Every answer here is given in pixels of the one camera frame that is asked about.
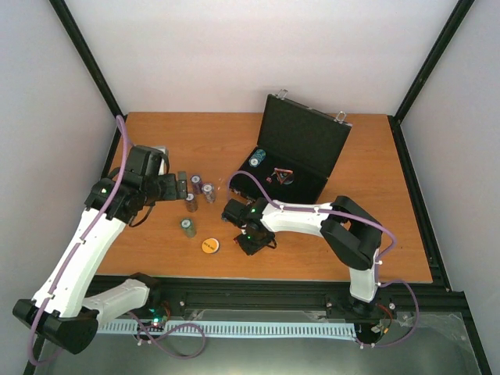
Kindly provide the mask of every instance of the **white wall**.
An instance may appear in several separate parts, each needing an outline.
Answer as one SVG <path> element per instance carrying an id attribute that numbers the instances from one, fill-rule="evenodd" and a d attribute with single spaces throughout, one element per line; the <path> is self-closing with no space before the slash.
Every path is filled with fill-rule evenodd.
<path id="1" fill-rule="evenodd" d="M 0 363 L 22 373 L 28 329 L 12 315 L 70 240 L 114 121 L 49 2 L 0 12 Z"/>
<path id="2" fill-rule="evenodd" d="M 500 373 L 500 2 L 475 2 L 403 122 L 454 289 Z"/>
<path id="3" fill-rule="evenodd" d="M 394 114 L 456 0 L 68 0 L 123 111 Z"/>

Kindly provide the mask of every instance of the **white slotted strip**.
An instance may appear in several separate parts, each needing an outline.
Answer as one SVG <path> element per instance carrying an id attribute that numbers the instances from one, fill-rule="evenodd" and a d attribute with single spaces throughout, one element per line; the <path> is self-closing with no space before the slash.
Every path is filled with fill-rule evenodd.
<path id="1" fill-rule="evenodd" d="M 167 322 L 163 332 L 186 323 L 183 320 Z M 329 338 L 353 340 L 354 324 L 351 323 L 276 323 L 276 322 L 190 322 L 200 326 L 208 338 Z M 129 319 L 116 319 L 98 330 L 99 334 L 136 334 L 138 324 Z M 151 332 L 158 336 L 161 332 Z M 198 336 L 193 327 L 183 327 L 172 336 Z"/>

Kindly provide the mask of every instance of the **wooden table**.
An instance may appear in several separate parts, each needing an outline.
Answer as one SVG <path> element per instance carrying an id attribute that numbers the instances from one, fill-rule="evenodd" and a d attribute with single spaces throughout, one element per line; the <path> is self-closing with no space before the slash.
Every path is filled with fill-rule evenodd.
<path id="1" fill-rule="evenodd" d="M 184 202 L 160 202 L 149 219 L 127 228 L 108 251 L 98 272 L 151 276 L 229 277 L 274 280 L 349 280 L 342 264 L 325 240 L 306 234 L 278 233 L 277 249 L 266 248 L 247 256 L 233 241 L 239 229 L 224 223 L 227 178 L 255 147 L 261 114 L 153 113 L 128 116 L 130 138 L 140 145 L 165 145 L 170 172 L 186 170 L 216 185 L 213 204 L 198 196 L 197 212 Z M 318 202 L 347 195 L 389 228 L 398 238 L 394 251 L 384 258 L 382 280 L 432 281 L 422 241 L 406 189 L 388 119 L 383 115 L 349 115 L 352 131 Z M 118 147 L 114 165 L 120 160 Z M 191 217 L 197 235 L 187 238 L 180 221 Z M 215 255 L 202 252 L 206 238 L 216 238 Z M 390 240 L 383 236 L 382 248 Z"/>

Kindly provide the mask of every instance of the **purple cable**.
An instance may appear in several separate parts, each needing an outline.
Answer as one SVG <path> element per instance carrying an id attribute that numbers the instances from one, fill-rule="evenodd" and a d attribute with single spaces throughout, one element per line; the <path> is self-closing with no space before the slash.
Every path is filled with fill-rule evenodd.
<path id="1" fill-rule="evenodd" d="M 406 288 L 408 289 L 409 293 L 411 294 L 412 296 L 412 300 L 413 300 L 413 303 L 415 304 L 415 322 L 413 323 L 413 327 L 411 328 L 411 330 L 408 331 L 408 333 L 399 338 L 398 340 L 396 341 L 393 341 L 393 342 L 390 342 L 388 344 L 383 344 L 383 345 L 374 345 L 372 348 L 390 348 L 391 346 L 394 346 L 394 345 L 397 345 L 397 344 L 401 344 L 403 341 L 406 341 L 409 339 L 409 337 L 415 333 L 415 330 L 416 330 L 416 327 L 419 323 L 419 320 L 420 320 L 420 309 L 419 309 L 419 303 L 418 301 L 416 300 L 416 296 L 415 296 L 415 293 L 413 292 L 413 289 L 412 287 L 409 286 L 409 284 L 404 281 L 404 280 L 401 280 L 401 279 L 395 279 L 395 280 L 391 280 L 391 281 L 388 281 L 387 283 L 384 283 L 382 284 L 380 287 L 381 288 L 385 288 L 385 287 L 388 287 L 389 285 L 391 284 L 394 284 L 394 283 L 401 283 L 403 285 L 406 286 Z M 361 347 L 364 346 L 364 344 L 358 340 L 358 338 L 355 339 L 355 341 L 361 345 Z"/>
<path id="2" fill-rule="evenodd" d="M 115 186 L 113 186 L 111 193 L 109 193 L 109 197 L 106 199 L 104 205 L 102 205 L 98 214 L 95 216 L 95 218 L 89 224 L 89 226 L 87 227 L 85 232 L 83 232 L 83 234 L 80 236 L 80 239 L 82 241 L 88 236 L 88 234 L 90 233 L 92 228 L 94 228 L 95 224 L 101 218 L 102 214 L 107 210 L 107 208 L 111 204 L 111 201 L 113 200 L 116 193 L 118 192 L 118 188 L 120 187 L 120 184 L 121 184 L 122 179 L 123 179 L 123 174 L 125 172 L 125 164 L 127 162 L 127 151 L 128 151 L 128 147 L 129 147 L 128 133 L 127 133 L 127 128 L 125 127 L 125 123 L 123 121 L 122 116 L 116 117 L 116 125 L 118 126 L 118 129 L 120 129 L 120 132 L 123 136 L 123 153 L 122 153 L 122 160 L 121 160 L 121 164 L 120 164 L 120 171 L 118 172 L 118 177 L 116 178 Z M 66 268 L 70 264 L 71 259 L 74 257 L 74 255 L 77 252 L 79 247 L 80 247 L 80 242 L 76 243 L 73 246 L 73 248 L 71 249 L 71 251 L 68 254 L 68 256 L 66 257 L 66 259 L 64 259 L 64 262 L 62 263 L 61 268 L 59 268 L 59 271 L 57 272 L 57 274 L 54 277 L 54 281 L 52 282 L 50 288 L 48 289 L 49 294 L 53 294 L 54 291 L 56 290 L 57 284 L 61 280 L 61 277 L 63 276 L 64 271 L 66 270 Z M 52 355 L 50 358 L 43 360 L 43 361 L 37 361 L 37 359 L 34 358 L 34 355 L 33 355 L 33 344 L 34 344 L 34 338 L 35 338 L 36 332 L 37 332 L 37 327 L 38 327 L 38 324 L 40 323 L 41 315 L 45 311 L 45 308 L 47 307 L 49 300 L 50 300 L 50 298 L 46 298 L 41 303 L 41 306 L 38 309 L 37 314 L 35 315 L 35 317 L 33 319 L 33 323 L 31 324 L 31 328 L 30 328 L 30 336 L 28 339 L 27 354 L 28 354 L 28 359 L 33 366 L 40 366 L 40 365 L 44 365 L 46 363 L 49 363 L 50 361 L 55 359 L 59 354 L 61 354 L 61 352 L 63 351 L 60 348 L 60 349 L 58 349 L 58 351 L 56 353 L 54 353 L 54 355 Z"/>
<path id="3" fill-rule="evenodd" d="M 205 332 L 203 332 L 203 329 L 196 325 L 196 324 L 193 324 L 193 323 L 184 323 L 184 324 L 180 324 L 174 328 L 172 328 L 171 330 L 168 330 L 167 332 L 165 332 L 164 334 L 162 334 L 161 336 L 157 337 L 157 338 L 154 338 L 148 331 L 148 328 L 145 327 L 145 325 L 141 322 L 141 320 L 138 318 L 137 315 L 135 315 L 133 312 L 129 311 L 128 315 L 132 316 L 132 318 L 134 318 L 134 320 L 137 322 L 137 324 L 139 325 L 139 327 L 141 328 L 141 331 L 139 331 L 137 333 L 137 335 L 139 335 L 141 332 L 144 332 L 146 336 L 148 336 L 149 340 L 151 340 L 151 342 L 153 344 L 155 344 L 162 352 L 165 352 L 166 354 L 168 354 L 169 356 L 173 357 L 173 358 L 176 358 L 176 359 L 192 359 L 194 357 L 198 357 L 200 354 L 202 354 L 203 350 L 205 349 L 205 346 L 206 346 L 206 336 L 205 336 Z M 196 351 L 195 353 L 193 354 L 190 354 L 190 355 L 178 355 L 178 354 L 175 354 L 175 353 L 172 353 L 171 351 L 165 349 L 163 346 L 161 346 L 158 341 L 159 340 L 162 340 L 166 337 L 168 337 L 170 334 L 172 334 L 173 332 L 175 332 L 176 330 L 179 330 L 181 328 L 184 328 L 184 327 L 192 327 L 192 328 L 195 328 L 199 333 L 200 335 L 202 336 L 202 346 L 200 347 L 200 349 L 198 349 L 198 351 Z"/>
<path id="4" fill-rule="evenodd" d="M 276 209 L 280 209 L 280 205 L 278 205 L 276 202 L 273 202 L 273 200 L 267 194 L 266 190 L 259 183 L 259 181 L 253 175 L 251 175 L 249 172 L 245 172 L 244 170 L 237 170 L 236 172 L 231 174 L 231 176 L 227 180 L 227 200 L 228 201 L 230 199 L 230 186 L 229 185 L 230 185 L 230 182 L 233 179 L 233 177 L 236 176 L 237 174 L 244 174 L 245 176 L 250 177 L 252 179 L 252 181 L 255 182 L 255 184 L 257 185 L 259 190 L 262 192 L 262 194 L 264 195 L 264 198 L 268 201 L 268 203 L 270 203 L 272 205 L 272 207 L 274 207 Z M 316 212 L 314 210 L 303 208 L 303 207 L 284 207 L 284 211 L 296 211 L 296 212 L 301 212 L 301 213 L 315 213 Z M 380 230 L 380 231 L 384 232 L 386 235 L 388 235 L 391 238 L 392 243 L 389 246 L 387 246 L 385 248 L 385 250 L 383 250 L 382 252 L 379 253 L 378 257 L 375 258 L 375 262 L 379 262 L 380 259 L 382 259 L 382 257 L 386 256 L 386 254 L 388 254 L 390 252 L 390 250 L 392 250 L 396 246 L 396 243 L 397 243 L 396 236 L 394 236 L 393 233 L 389 231 L 389 229 L 382 227 L 379 223 L 375 223 L 371 220 L 364 219 L 360 216 L 351 215 L 350 213 L 346 213 L 346 212 L 342 212 L 342 211 L 335 211 L 333 209 L 318 209 L 318 212 L 319 213 L 328 213 L 328 214 L 336 215 L 336 216 L 341 216 L 341 217 L 344 217 L 344 218 L 350 219 L 350 220 L 356 220 L 356 221 L 359 221 L 360 223 L 364 223 L 366 225 L 370 225 L 371 227 L 377 228 L 378 230 Z M 375 265 L 375 280 L 378 280 L 378 266 L 379 266 L 378 264 Z M 408 283 L 406 283 L 406 281 L 401 280 L 401 279 L 388 281 L 387 283 L 381 284 L 380 288 L 388 287 L 389 285 L 391 285 L 393 283 L 401 283 L 401 284 L 404 284 L 408 288 L 409 293 L 412 296 L 413 302 L 415 303 L 415 313 L 416 313 L 415 323 L 413 324 L 412 329 L 402 338 L 400 338 L 392 343 L 389 343 L 389 344 L 375 345 L 374 348 L 388 348 L 392 345 L 396 345 L 396 344 L 408 339 L 408 337 L 411 336 L 415 332 L 416 325 L 418 324 L 419 319 L 420 319 L 420 310 L 419 310 L 418 301 L 416 300 L 415 293 L 413 293 L 412 288 L 409 286 Z M 359 341 L 357 338 L 356 338 L 356 341 L 358 342 L 358 344 L 363 345 L 363 343 L 361 341 Z"/>

